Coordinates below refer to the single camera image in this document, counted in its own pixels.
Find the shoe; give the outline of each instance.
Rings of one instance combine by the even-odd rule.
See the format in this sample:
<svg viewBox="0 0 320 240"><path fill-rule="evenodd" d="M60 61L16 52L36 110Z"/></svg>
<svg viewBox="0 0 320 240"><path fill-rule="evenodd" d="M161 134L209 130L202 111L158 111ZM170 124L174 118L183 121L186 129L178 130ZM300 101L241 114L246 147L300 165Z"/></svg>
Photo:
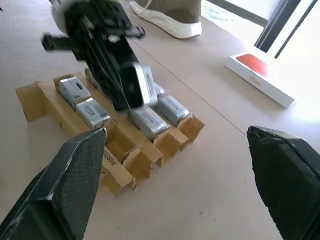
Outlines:
<svg viewBox="0 0 320 240"><path fill-rule="evenodd" d="M202 33L201 0L131 0L133 11L177 39Z"/></svg>

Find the phone box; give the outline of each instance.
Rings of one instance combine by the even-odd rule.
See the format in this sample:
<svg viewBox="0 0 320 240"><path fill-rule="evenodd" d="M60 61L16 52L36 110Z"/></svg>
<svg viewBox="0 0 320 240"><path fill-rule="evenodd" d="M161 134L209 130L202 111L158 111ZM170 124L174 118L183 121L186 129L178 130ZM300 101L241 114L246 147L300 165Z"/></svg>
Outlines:
<svg viewBox="0 0 320 240"><path fill-rule="evenodd" d="M255 53L236 54L225 65L284 108L297 102L289 77L280 71L277 60L266 53L257 49Z"/></svg>

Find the drone battery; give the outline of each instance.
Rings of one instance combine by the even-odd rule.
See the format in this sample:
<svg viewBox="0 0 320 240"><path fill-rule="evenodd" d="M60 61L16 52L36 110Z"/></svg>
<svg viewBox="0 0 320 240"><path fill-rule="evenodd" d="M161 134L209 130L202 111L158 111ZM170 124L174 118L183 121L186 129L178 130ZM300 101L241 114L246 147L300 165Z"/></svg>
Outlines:
<svg viewBox="0 0 320 240"><path fill-rule="evenodd" d="M110 115L93 98L80 102L75 106L76 113L91 129L102 127Z"/></svg>
<svg viewBox="0 0 320 240"><path fill-rule="evenodd" d="M91 97L90 92L75 76L60 80L59 92L74 110L76 109L77 103Z"/></svg>
<svg viewBox="0 0 320 240"><path fill-rule="evenodd" d="M157 83L154 83L154 88L155 88L157 97L160 97L166 93L165 89Z"/></svg>
<svg viewBox="0 0 320 240"><path fill-rule="evenodd" d="M152 142L156 135L170 127L149 106L131 111L130 118L132 123Z"/></svg>
<svg viewBox="0 0 320 240"><path fill-rule="evenodd" d="M189 115L188 109L171 95L161 97L156 109L175 127Z"/></svg>
<svg viewBox="0 0 320 240"><path fill-rule="evenodd" d="M155 106L158 97L151 68L139 62L127 62L121 66L121 86L126 101L122 106L113 103L116 111Z"/></svg>

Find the cardboard holder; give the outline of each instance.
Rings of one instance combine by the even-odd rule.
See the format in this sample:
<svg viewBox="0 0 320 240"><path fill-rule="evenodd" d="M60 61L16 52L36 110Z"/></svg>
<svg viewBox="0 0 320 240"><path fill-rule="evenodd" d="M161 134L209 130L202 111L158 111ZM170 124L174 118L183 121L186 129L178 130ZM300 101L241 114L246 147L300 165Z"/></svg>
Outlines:
<svg viewBox="0 0 320 240"><path fill-rule="evenodd" d="M58 92L58 82L77 77L110 115L105 124L107 141L104 147L100 184L114 196L122 189L136 190L150 176L155 164L162 167L179 150L184 150L198 136L204 123L196 117L182 120L178 127L171 127L150 142L125 115L114 110L113 105L81 73L64 75L50 81L35 82L16 89L28 122L51 115L63 133L72 138L90 128Z"/></svg>

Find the label on battery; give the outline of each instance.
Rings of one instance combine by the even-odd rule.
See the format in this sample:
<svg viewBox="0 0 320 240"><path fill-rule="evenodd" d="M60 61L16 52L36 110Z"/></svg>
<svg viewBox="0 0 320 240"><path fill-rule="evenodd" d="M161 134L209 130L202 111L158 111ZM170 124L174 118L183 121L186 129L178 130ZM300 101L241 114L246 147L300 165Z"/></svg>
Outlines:
<svg viewBox="0 0 320 240"><path fill-rule="evenodd" d="M155 86L153 84L152 77L150 76L150 74L148 72L146 72L144 75L146 78L146 84L147 84L149 96L150 97L154 96L156 93L155 93Z"/></svg>
<svg viewBox="0 0 320 240"><path fill-rule="evenodd" d="M146 112L144 109L136 110L136 113L143 119L143 121L148 124L150 128L153 130L157 129L160 125L149 113Z"/></svg>
<svg viewBox="0 0 320 240"><path fill-rule="evenodd" d="M168 106L177 114L179 114L181 111L183 111L180 107L178 107L173 101L171 101L170 99L166 98L164 100Z"/></svg>
<svg viewBox="0 0 320 240"><path fill-rule="evenodd" d="M93 111L93 109L92 109L88 104L86 104L86 105L84 106L84 110L85 110L85 112L86 112L87 114L89 114L90 116L95 116L95 115L96 115L96 113Z"/></svg>

